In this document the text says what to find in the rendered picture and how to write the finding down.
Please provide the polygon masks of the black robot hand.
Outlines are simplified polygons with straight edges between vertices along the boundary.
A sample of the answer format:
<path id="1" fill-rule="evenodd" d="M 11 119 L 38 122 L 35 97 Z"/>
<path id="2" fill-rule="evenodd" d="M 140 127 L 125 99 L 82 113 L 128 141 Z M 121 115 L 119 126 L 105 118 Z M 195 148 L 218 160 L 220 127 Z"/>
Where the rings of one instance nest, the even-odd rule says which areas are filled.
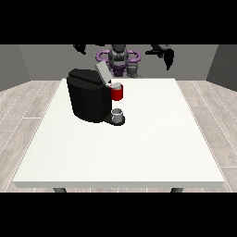
<path id="1" fill-rule="evenodd" d="M 77 52 L 82 53 L 83 55 L 86 54 L 86 52 L 85 52 L 86 45 L 85 44 L 74 44 L 73 47 Z"/>
<path id="2" fill-rule="evenodd" d="M 147 55 L 157 56 L 163 58 L 166 64 L 166 68 L 170 69 L 174 60 L 174 50 L 170 47 L 169 44 L 152 44 L 152 49 L 146 51 Z"/>

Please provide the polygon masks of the pale grey machine lid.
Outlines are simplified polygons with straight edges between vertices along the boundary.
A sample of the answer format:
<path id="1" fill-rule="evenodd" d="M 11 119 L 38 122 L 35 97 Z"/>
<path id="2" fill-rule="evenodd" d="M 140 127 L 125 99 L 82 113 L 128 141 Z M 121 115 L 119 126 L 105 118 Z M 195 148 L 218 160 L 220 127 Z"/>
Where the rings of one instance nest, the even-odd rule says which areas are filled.
<path id="1" fill-rule="evenodd" d="M 104 84 L 108 84 L 112 79 L 112 75 L 106 65 L 105 61 L 101 61 L 95 65 L 95 69 L 99 73 Z"/>

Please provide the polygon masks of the small grey coffee pod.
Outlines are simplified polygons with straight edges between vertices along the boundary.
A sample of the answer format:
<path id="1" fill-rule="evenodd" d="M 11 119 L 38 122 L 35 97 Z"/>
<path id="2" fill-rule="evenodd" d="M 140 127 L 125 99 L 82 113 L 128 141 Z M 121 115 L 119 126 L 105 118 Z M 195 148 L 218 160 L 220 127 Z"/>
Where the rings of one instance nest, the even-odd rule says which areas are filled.
<path id="1" fill-rule="evenodd" d="M 138 65 L 130 63 L 127 66 L 127 75 L 129 77 L 135 78 L 137 76 Z"/>

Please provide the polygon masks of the black coffee machine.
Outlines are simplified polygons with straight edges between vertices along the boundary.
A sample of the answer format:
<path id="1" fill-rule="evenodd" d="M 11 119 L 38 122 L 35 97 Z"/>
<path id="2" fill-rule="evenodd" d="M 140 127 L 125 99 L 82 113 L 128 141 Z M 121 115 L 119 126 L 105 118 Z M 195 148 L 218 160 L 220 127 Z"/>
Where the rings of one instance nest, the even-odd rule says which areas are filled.
<path id="1" fill-rule="evenodd" d="M 96 70 L 73 69 L 67 77 L 69 98 L 73 113 L 84 121 L 100 123 L 107 122 L 114 126 L 125 123 L 125 117 L 120 123 L 112 121 L 110 85 L 105 85 Z"/>

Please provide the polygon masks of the red pod holder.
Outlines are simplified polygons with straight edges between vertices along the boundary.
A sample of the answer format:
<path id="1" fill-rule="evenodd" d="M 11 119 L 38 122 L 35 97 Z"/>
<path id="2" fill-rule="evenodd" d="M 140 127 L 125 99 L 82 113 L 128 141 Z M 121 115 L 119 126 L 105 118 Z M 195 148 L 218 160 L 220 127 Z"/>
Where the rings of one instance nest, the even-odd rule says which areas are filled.
<path id="1" fill-rule="evenodd" d="M 123 85 L 120 82 L 116 82 L 110 85 L 111 99 L 119 101 L 123 98 Z"/>

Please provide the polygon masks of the small grey cup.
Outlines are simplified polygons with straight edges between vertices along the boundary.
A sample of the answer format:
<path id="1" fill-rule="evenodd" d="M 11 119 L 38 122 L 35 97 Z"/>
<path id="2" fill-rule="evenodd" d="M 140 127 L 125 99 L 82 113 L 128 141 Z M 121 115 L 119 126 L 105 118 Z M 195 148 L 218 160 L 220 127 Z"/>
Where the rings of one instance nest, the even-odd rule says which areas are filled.
<path id="1" fill-rule="evenodd" d="M 111 110 L 112 121 L 120 123 L 123 120 L 123 112 L 120 108 L 114 108 Z"/>

